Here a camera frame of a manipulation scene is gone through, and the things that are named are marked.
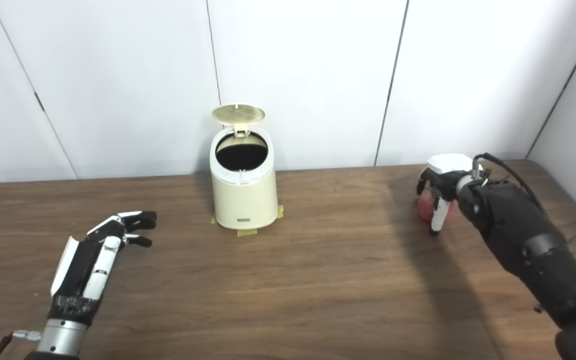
table surface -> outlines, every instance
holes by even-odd
[[[509,164],[576,233],[576,204],[544,170]],[[208,175],[0,184],[0,339],[43,329],[70,235],[155,210],[154,245],[119,253],[83,360],[558,358],[556,327],[461,214],[430,237],[421,169],[280,171],[285,217],[245,237],[211,224]]]

cream trash can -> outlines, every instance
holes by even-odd
[[[212,118],[226,125],[210,146],[214,217],[224,228],[252,230],[277,219],[275,151],[257,126],[266,114],[258,107],[224,105]]]

robotic hand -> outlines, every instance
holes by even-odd
[[[505,168],[520,186],[490,180],[479,159]],[[501,160],[447,153],[429,159],[416,192],[430,184],[439,193],[430,232],[439,234],[450,201],[477,228],[503,269],[517,276],[560,328],[555,345],[563,360],[576,360],[576,258],[530,187]]]
[[[2,340],[0,353],[15,337],[39,341],[25,360],[78,360],[117,253],[130,244],[150,248],[150,239],[130,233],[154,229],[156,221],[153,211],[120,212],[88,231],[84,241],[70,237],[50,288],[52,305],[43,333],[14,331]]]

door hinge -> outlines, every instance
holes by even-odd
[[[41,111],[45,113],[46,109],[44,109],[44,104],[42,104],[42,101],[39,98],[39,95],[37,95],[37,92],[34,93],[34,98],[37,99],[37,103],[39,103],[39,107],[41,108]]]

yellow tape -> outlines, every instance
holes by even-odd
[[[284,217],[284,206],[279,205],[277,207],[277,219],[281,219]],[[210,221],[211,224],[217,224],[217,219],[215,219],[215,215],[212,215],[212,219]],[[247,237],[248,235],[257,234],[257,229],[253,228],[252,230],[237,230],[237,237]]]
[[[257,234],[257,229],[253,228],[252,230],[237,230],[237,237],[246,237],[247,235],[254,235]]]

